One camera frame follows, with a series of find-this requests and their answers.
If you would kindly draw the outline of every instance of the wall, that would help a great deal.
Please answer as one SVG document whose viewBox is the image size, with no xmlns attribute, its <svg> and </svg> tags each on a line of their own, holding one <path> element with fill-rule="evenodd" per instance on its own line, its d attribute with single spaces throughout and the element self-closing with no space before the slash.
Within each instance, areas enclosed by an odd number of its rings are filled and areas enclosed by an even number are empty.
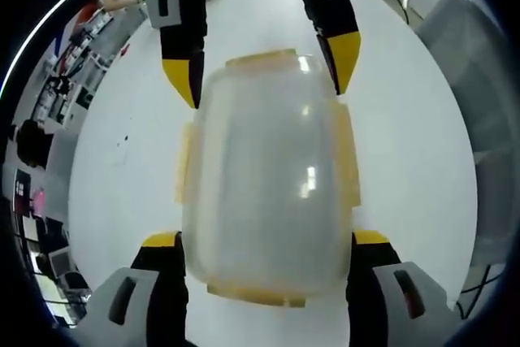
<svg viewBox="0 0 520 347">
<path fill-rule="evenodd" d="M 493 12 L 489 8 L 488 4 L 485 0 L 471 0 L 474 4 L 476 4 L 480 10 L 501 30 L 500 24 L 496 20 Z"/>
<path fill-rule="evenodd" d="M 54 53 L 54 46 L 55 42 L 53 41 L 32 71 L 32 75 L 24 88 L 24 92 L 16 108 L 13 124 L 21 125 L 26 119 L 31 117 L 34 106 L 37 103 L 38 95 L 43 87 L 42 78 L 44 76 L 44 65 L 46 60 Z M 45 130 L 47 132 L 55 130 L 50 128 L 52 128 L 51 125 L 49 125 L 48 128 L 46 127 Z M 39 189 L 43 185 L 45 171 L 42 168 L 31 168 L 22 163 L 16 154 L 16 143 L 9 141 L 6 148 L 6 159 L 2 166 L 2 193 L 3 196 L 9 200 L 13 198 L 13 184 L 15 182 L 17 168 L 27 172 L 31 176 L 31 190 Z"/>
</svg>

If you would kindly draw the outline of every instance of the white tabletop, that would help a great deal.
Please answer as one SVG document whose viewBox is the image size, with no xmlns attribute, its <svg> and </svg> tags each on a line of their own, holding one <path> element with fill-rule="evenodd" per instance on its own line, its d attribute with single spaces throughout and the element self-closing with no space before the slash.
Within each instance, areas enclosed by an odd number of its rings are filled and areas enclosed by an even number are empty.
<svg viewBox="0 0 520 347">
<path fill-rule="evenodd" d="M 358 225 L 386 234 L 453 303 L 475 240 L 475 169 L 466 127 L 435 61 L 381 0 L 354 0 L 362 33 L 348 92 L 361 177 Z M 214 0 L 206 75 L 226 60 L 296 48 L 322 58 L 301 0 Z M 159 34 L 146 21 L 106 74 L 76 151 L 70 192 L 73 257 L 92 288 L 131 264 L 150 234 L 180 229 L 174 202 L 182 130 L 193 112 L 163 74 Z M 303 310 L 206 293 L 187 277 L 187 337 L 201 347 L 345 346 L 345 291 Z"/>
<path fill-rule="evenodd" d="M 45 168 L 45 203 L 43 215 L 68 227 L 68 194 L 76 155 L 77 134 L 66 129 L 54 133 Z"/>
</svg>

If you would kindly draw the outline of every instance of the plastic food container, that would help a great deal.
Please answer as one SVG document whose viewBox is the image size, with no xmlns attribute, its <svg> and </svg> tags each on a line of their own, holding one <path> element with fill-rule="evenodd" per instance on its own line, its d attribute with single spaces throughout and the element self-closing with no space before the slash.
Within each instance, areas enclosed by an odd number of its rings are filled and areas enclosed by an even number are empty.
<svg viewBox="0 0 520 347">
<path fill-rule="evenodd" d="M 232 60 L 205 83 L 183 244 L 211 293 L 300 306 L 346 283 L 350 125 L 338 107 L 325 67 L 293 50 Z"/>
</svg>

